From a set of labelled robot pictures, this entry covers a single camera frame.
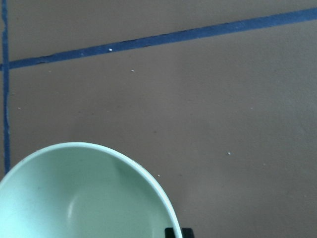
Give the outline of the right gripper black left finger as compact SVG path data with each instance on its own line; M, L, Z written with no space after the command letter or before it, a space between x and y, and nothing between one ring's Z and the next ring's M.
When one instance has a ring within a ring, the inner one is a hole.
M165 238L175 238L175 233L173 228L165 228L164 233L165 233Z

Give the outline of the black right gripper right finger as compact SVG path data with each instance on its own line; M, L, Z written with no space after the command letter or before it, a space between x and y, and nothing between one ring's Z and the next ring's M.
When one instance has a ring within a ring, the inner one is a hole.
M192 228L182 228L183 238L195 238L194 231Z

